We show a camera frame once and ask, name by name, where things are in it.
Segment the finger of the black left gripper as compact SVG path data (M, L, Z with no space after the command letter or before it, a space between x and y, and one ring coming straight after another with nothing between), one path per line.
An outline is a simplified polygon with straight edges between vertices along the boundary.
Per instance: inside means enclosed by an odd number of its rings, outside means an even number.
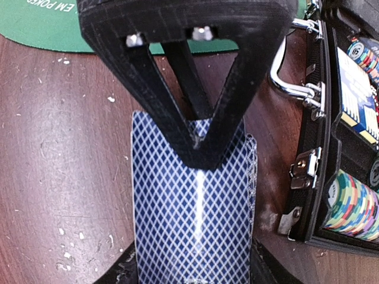
M296 17L297 1L78 1L83 39L148 112L182 162L213 170ZM187 41L226 39L239 52L211 107ZM204 137L183 115L149 46L161 44Z

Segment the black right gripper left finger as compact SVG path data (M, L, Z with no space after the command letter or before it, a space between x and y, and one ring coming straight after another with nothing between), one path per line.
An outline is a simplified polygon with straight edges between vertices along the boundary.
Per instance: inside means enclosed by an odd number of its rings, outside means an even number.
M136 246L132 242L116 262L94 282L100 283L138 283Z

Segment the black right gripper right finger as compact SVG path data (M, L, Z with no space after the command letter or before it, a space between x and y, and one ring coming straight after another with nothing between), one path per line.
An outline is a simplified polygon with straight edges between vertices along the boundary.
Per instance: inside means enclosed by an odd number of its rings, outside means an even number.
M293 276L255 237L250 252L251 283L296 283Z

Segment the black poker chip case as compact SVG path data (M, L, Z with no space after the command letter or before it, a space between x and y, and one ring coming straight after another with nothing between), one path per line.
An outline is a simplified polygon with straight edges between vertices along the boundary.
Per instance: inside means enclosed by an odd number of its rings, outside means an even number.
M378 193L378 143L369 143L342 119L338 63L338 48L347 54L353 37L378 40L378 2L307 1L293 27L307 32L305 83L293 85L279 76L286 44L269 72L277 89L304 105L297 157L290 168L290 193L278 233L324 249L378 256L378 242L324 229L331 213L328 191L338 171Z

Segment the grey playing card deck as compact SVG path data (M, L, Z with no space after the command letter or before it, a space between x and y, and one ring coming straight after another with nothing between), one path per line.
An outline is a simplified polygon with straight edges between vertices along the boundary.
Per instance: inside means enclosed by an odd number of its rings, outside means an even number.
M248 201L249 201L249 224L250 234L253 233L255 207L256 207L256 187L258 175L258 155L257 144L252 134L247 134L245 139L245 146L248 152Z

